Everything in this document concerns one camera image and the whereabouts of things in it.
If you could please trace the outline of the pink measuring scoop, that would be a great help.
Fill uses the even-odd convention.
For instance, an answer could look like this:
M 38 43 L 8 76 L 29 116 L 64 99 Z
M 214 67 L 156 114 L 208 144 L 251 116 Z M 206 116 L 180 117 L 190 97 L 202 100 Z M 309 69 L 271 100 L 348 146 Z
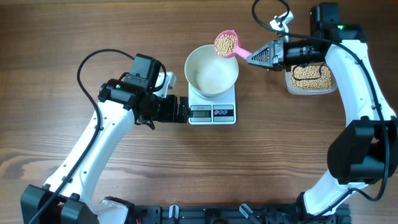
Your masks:
M 238 35 L 234 30 L 224 30 L 214 41 L 214 50 L 217 55 L 224 58 L 240 56 L 247 59 L 252 53 L 241 47 Z

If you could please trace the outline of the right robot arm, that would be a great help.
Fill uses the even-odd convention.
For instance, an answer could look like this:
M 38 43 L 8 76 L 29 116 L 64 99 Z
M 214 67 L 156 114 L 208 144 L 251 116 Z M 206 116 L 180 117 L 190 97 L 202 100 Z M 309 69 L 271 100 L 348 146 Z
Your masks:
M 247 58 L 247 63 L 273 71 L 322 62 L 331 70 L 345 109 L 346 127 L 331 143 L 327 171 L 294 203 L 268 205 L 271 223 L 348 223 L 345 200 L 379 184 L 382 197 L 397 168 L 397 116 L 385 100 L 368 57 L 367 39 L 358 24 L 340 19 L 337 3 L 310 10 L 310 34 L 293 34 L 287 15 L 264 28 L 278 38 Z

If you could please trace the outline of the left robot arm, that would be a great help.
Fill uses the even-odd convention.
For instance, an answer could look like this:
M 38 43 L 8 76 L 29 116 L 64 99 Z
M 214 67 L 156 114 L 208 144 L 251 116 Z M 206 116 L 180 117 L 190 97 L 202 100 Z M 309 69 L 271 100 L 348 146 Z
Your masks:
M 175 82 L 160 61 L 137 54 L 130 72 L 104 83 L 95 112 L 62 165 L 42 187 L 28 185 L 21 196 L 24 223 L 142 223 L 127 200 L 106 197 L 93 205 L 99 177 L 116 146 L 133 127 L 154 122 L 186 123 L 188 98 L 167 93 Z

